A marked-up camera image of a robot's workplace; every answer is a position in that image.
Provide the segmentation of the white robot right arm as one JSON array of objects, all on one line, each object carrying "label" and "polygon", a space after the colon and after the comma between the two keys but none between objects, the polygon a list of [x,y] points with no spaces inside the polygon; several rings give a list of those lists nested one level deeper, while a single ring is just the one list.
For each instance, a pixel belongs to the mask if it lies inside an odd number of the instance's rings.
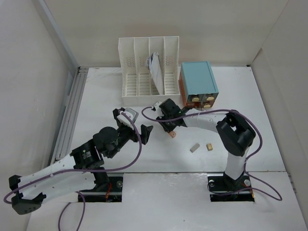
[{"label": "white robot right arm", "polygon": [[170,133],[176,127],[201,128],[217,133],[228,151],[227,165],[223,173],[223,184],[233,190],[240,185],[244,175],[244,161],[256,133],[246,120],[235,111],[210,113],[195,108],[179,108],[173,100],[154,104],[157,120],[164,131]]}]

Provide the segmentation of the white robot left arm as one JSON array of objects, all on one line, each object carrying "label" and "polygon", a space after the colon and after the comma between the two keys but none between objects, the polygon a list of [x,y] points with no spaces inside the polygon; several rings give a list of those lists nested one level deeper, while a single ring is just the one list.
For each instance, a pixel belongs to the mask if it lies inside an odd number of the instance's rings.
[{"label": "white robot left arm", "polygon": [[105,169],[104,158],[113,158],[128,141],[145,145],[153,126],[135,126],[138,113],[131,108],[113,111],[117,128],[104,127],[92,139],[73,149],[54,164],[28,176],[9,178],[11,192],[4,201],[19,215],[29,214],[42,204],[77,191],[101,192],[109,184],[108,173],[124,167]]}]

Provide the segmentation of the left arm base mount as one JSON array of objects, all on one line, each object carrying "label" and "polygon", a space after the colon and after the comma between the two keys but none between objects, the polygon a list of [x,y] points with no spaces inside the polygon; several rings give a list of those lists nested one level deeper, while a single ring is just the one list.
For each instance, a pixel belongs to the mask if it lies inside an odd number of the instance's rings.
[{"label": "left arm base mount", "polygon": [[123,173],[108,174],[109,183],[101,190],[83,190],[81,194],[89,203],[120,203],[122,202]]}]

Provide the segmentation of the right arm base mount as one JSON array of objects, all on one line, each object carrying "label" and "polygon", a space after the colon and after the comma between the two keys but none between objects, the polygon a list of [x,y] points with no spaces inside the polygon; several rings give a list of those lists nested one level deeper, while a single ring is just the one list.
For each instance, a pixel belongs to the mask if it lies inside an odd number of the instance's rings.
[{"label": "right arm base mount", "polygon": [[249,176],[243,174],[233,180],[224,173],[209,174],[207,189],[211,202],[254,202]]}]

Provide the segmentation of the grey eraser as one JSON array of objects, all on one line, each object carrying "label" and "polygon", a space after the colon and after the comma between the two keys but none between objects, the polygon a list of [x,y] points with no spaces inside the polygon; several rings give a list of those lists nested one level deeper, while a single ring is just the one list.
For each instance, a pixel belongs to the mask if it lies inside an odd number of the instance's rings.
[{"label": "grey eraser", "polygon": [[196,143],[196,144],[190,149],[190,152],[191,152],[191,153],[194,153],[199,147],[200,147],[200,144]]}]

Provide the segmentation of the small wooden stamp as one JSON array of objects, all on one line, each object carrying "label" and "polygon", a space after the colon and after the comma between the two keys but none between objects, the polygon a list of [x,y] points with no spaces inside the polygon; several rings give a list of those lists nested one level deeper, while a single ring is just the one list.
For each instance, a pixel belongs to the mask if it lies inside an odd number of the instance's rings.
[{"label": "small wooden stamp", "polygon": [[212,146],[211,143],[208,143],[208,144],[206,145],[206,147],[207,147],[207,150],[208,150],[208,151],[212,151],[212,150],[213,150],[213,146]]}]

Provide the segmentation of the orange highlighter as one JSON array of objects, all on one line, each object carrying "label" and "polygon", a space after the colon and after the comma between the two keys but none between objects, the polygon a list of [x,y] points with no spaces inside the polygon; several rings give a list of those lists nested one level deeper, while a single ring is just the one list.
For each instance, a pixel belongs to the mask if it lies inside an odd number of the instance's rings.
[{"label": "orange highlighter", "polygon": [[172,138],[175,138],[176,137],[176,132],[174,132],[174,131],[170,131],[169,132],[169,135],[172,137]]}]

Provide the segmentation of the white spiral notebook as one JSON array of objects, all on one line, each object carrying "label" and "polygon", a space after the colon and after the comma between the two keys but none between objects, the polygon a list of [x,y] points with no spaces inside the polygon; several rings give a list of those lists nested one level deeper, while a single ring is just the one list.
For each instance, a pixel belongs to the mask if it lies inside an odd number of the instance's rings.
[{"label": "white spiral notebook", "polygon": [[150,57],[146,59],[146,67],[150,70],[152,81],[160,95],[164,94],[164,80],[162,69],[160,65],[159,53],[153,52]]}]

